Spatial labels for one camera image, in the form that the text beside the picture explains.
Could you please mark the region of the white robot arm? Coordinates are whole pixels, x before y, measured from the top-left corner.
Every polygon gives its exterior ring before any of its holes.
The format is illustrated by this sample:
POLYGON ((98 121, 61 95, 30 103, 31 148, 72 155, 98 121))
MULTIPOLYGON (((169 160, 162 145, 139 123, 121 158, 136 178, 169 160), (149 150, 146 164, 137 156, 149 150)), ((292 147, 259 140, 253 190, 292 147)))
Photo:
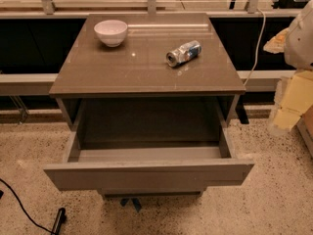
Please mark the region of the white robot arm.
POLYGON ((292 77, 282 77, 276 87, 268 130, 285 135, 313 105, 313 0, 310 0, 290 26, 272 37, 263 47, 269 53, 283 53, 285 62, 295 68, 292 77))

